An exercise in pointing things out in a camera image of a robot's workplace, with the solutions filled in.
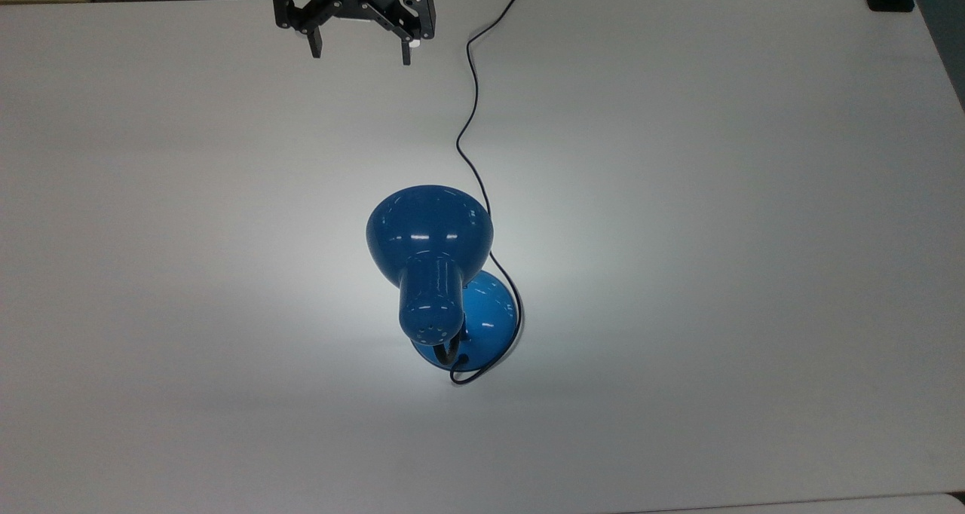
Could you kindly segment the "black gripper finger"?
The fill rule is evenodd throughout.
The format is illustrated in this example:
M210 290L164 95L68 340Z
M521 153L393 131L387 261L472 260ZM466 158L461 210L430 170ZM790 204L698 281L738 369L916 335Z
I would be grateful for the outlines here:
M437 33L434 0L368 0L368 13L400 40L401 61L411 64L412 50Z
M318 29L318 5L314 0L273 0L274 22L278 29L294 30L307 39L311 56L321 57L323 38Z

